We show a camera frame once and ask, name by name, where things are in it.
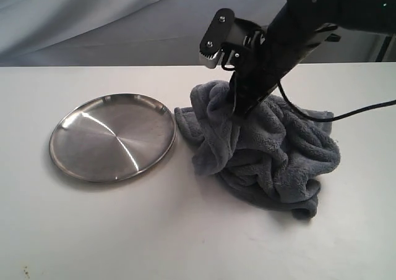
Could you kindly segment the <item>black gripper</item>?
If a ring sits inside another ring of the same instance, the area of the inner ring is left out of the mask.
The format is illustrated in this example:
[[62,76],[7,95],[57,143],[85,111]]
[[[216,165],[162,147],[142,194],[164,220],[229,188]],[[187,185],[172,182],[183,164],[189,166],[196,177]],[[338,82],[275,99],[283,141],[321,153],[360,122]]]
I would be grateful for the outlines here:
[[253,61],[239,66],[230,79],[227,99],[233,103],[232,118],[246,118],[281,79],[338,27],[325,23],[304,29],[285,4],[265,31]]

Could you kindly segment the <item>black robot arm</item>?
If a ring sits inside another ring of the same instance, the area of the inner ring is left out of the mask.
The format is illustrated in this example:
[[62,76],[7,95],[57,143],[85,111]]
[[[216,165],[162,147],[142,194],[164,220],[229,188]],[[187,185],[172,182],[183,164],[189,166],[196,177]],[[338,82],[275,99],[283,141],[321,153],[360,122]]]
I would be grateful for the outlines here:
[[342,27],[395,34],[395,0],[286,0],[267,27],[255,63],[231,78],[233,117],[245,119],[282,78]]

